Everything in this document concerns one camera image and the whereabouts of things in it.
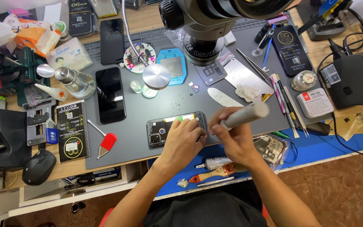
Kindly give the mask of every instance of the circular pcb holder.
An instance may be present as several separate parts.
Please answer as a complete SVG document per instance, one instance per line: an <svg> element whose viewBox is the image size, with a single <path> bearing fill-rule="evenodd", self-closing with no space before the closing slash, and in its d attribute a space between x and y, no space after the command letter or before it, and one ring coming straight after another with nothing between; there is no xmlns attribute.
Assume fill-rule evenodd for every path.
<svg viewBox="0 0 363 227"><path fill-rule="evenodd" d="M144 57L148 64L154 64L156 62L157 56L155 50L146 43L137 43L134 45L140 55ZM138 55L133 55L134 50L130 46L124 53L124 62L120 64L121 67L126 67L133 73L141 74L144 71L145 66L139 61Z"/></svg>

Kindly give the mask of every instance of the wooden desk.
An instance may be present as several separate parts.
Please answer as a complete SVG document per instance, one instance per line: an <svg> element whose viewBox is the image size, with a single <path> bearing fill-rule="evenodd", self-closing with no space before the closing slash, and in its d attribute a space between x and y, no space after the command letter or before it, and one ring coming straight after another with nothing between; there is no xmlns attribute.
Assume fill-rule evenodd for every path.
<svg viewBox="0 0 363 227"><path fill-rule="evenodd" d="M291 13L292 19L294 20L294 23L298 26L301 26L303 24L303 22L300 19L300 16L299 16L296 8L291 9L290 13ZM112 18L122 18L122 16L118 15L118 16L115 16ZM127 20L129 23L131 33L143 32L146 30L163 27L163 23L160 18L160 15L159 15L158 4L143 5L143 9L138 10L138 11L132 10L132 9L127 9ZM360 29L358 27L353 27L353 28L348 27L348 29L342 35L340 35L337 38L334 38L333 40L336 43L341 44L342 39L346 35L354 33L354 32L360 32ZM99 34L94 34L94 35L91 35L91 36L88 36L85 38L81 38L80 40L83 43L88 43L88 42L97 41L97 40L99 40L99 38L100 38ZM320 61L327 54L329 54L331 52L330 48L329 48L329 43L328 43L328 41L313 42L310 40L310 38L306 32L303 34L303 38L305 39L305 42L310 51L310 53L309 53L310 60L313 63L314 68L316 69L318 64L320 63ZM362 39L362 36L361 35L352 36L348 39L348 42L353 42L358 39ZM327 65L331 61L332 61L332 58L326 60L324 65ZM60 84L60 82L58 82L57 80L54 80L54 79L51 80L51 86L62 88L62 85ZM78 99L74 98L73 96L69 96L65 103L73 102L76 100L78 100ZM21 111L21 108L17 105L16 96L9 97L7 99L7 102L8 102L8 107L7 107L8 110ZM340 116L345 116L350 113L360 113L360 112L363 112L363 106L355 106L355 107L347 108L344 110L336 110L335 116L340 117ZM48 151L52 152L58 158L58 145L47 144L46 149ZM32 150L32 154L34 155L37 151L38 151L37 146L34 146L33 150ZM123 162L123 163L113 164L113 165L89 169L89 170L87 170L85 168L85 159L79 158L79 159L76 159L73 161L64 162L62 164L57 163L56 166L54 167L52 173L50 174L48 180L50 181L50 180L69 177L69 176L73 176L73 175L77 175L77 174L88 173L88 172L97 171L97 170L101 170L101 169L105 169L105 168L109 168L109 167L113 167L113 166L120 166L122 164L142 161L142 160L146 160L149 158L152 158L152 157L146 157L146 158L139 159L139 160L133 160L130 162ZM17 180L12 185L7 187L6 189L13 189L13 188L17 188L17 187L26 185L22 181L22 171L17 171L17 173L15 173L15 172L7 173L6 182L8 184L13 182L16 174L17 174Z"/></svg>

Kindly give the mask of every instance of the white screwdriver handle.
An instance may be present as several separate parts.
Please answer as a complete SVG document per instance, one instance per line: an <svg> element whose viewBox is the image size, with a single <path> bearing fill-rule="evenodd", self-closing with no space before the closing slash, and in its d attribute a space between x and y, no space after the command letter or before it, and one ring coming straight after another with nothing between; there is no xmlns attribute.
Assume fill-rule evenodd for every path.
<svg viewBox="0 0 363 227"><path fill-rule="evenodd" d="M226 120L221 121L221 125L228 131L239 125L255 121L270 114L270 108L265 103L251 103L233 114Z"/></svg>

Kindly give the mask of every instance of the orange brush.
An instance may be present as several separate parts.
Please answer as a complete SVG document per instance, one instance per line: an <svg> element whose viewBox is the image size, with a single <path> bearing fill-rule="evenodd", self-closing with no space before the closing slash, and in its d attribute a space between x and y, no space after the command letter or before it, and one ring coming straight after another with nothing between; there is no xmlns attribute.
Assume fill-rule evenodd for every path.
<svg viewBox="0 0 363 227"><path fill-rule="evenodd" d="M201 181L208 179L213 176L220 176L220 177L226 177L233 173L239 173L239 172L245 172L247 171L246 168L238 163L229 163L222 167L216 168L213 171L207 172L207 173L200 173L192 178L190 178L188 181L189 183L200 183Z"/></svg>

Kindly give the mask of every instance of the orange plastic bag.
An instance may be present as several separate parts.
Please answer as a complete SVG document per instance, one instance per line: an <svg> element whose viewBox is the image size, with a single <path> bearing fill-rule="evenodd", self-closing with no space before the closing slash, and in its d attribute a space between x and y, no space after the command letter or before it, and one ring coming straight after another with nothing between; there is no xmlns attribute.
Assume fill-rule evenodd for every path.
<svg viewBox="0 0 363 227"><path fill-rule="evenodd" d="M12 27L12 31L16 34L17 45L30 47L44 58L55 48L61 37L61 32L47 21L26 20L10 14L5 18L4 23Z"/></svg>

